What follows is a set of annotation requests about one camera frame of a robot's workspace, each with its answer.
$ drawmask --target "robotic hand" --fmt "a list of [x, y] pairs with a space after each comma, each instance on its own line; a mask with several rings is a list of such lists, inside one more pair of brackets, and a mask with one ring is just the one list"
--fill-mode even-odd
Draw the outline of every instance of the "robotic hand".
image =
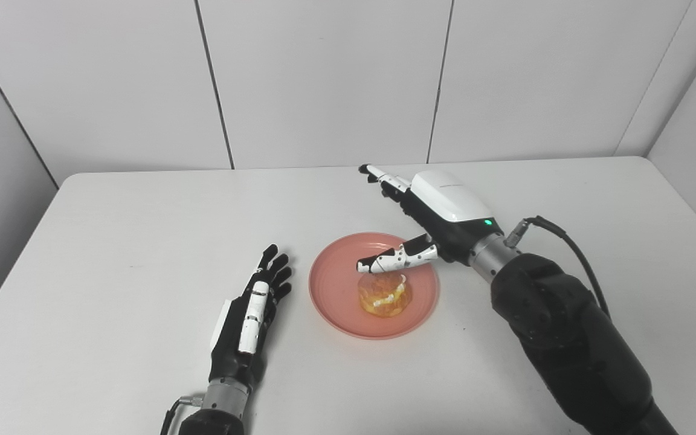
[[[611, 323], [583, 254], [557, 225], [527, 218], [505, 237], [488, 208], [450, 174], [427, 170], [410, 182], [371, 165], [359, 172], [428, 232], [359, 259], [359, 272], [414, 267], [437, 257], [472, 267], [491, 284], [492, 308], [510, 324], [569, 418], [593, 435], [677, 435], [654, 403], [649, 376]], [[554, 262], [515, 248], [531, 223], [569, 243], [600, 304]]]
[[[243, 435], [241, 418], [246, 402], [265, 371], [262, 347], [268, 328], [276, 318], [279, 301], [292, 291], [286, 282], [292, 275], [286, 266], [288, 256], [273, 259], [278, 251], [276, 245], [270, 245], [243, 294], [225, 301], [202, 407], [182, 422], [179, 435]], [[166, 414], [162, 435], [168, 433], [174, 411], [172, 408], [171, 414]]]

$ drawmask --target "black cable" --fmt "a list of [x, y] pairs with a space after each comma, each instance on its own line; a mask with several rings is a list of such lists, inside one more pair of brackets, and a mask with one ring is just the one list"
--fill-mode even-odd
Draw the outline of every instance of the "black cable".
[[171, 423], [173, 422], [173, 418], [174, 416], [176, 416], [176, 409], [179, 408], [179, 405], [181, 403], [182, 399], [177, 399], [176, 402], [173, 403], [171, 409], [166, 411], [166, 418], [163, 419], [163, 427], [162, 429], [160, 429], [160, 435], [168, 435], [168, 431], [171, 429]]
[[560, 237], [560, 239], [563, 239], [563, 241], [566, 242], [566, 244], [571, 248], [571, 250], [574, 251], [574, 254], [576, 254], [576, 258], [579, 259], [579, 262], [582, 264], [585, 273], [587, 273], [587, 278], [589, 278], [590, 284], [592, 285], [592, 292], [594, 292], [594, 297], [596, 297], [596, 299], [598, 300], [598, 305], [600, 306], [600, 309], [602, 309], [603, 313], [605, 313], [605, 316], [607, 316], [610, 319], [611, 314], [608, 313], [608, 305], [605, 304], [605, 297], [603, 297], [603, 291], [600, 288], [600, 284], [598, 284], [598, 279], [595, 277], [595, 273], [592, 272], [592, 267], [589, 265], [589, 262], [587, 261], [585, 254], [582, 252], [582, 250], [579, 249], [576, 243], [574, 243], [574, 240], [571, 239], [571, 237], [569, 237], [568, 234], [566, 234], [566, 231], [564, 231], [563, 228], [560, 228], [559, 226], [548, 221], [547, 219], [544, 219], [541, 216], [529, 217], [525, 219], [525, 221], [530, 222], [531, 224], [536, 225], [539, 228], [543, 228], [549, 231], [550, 233]]

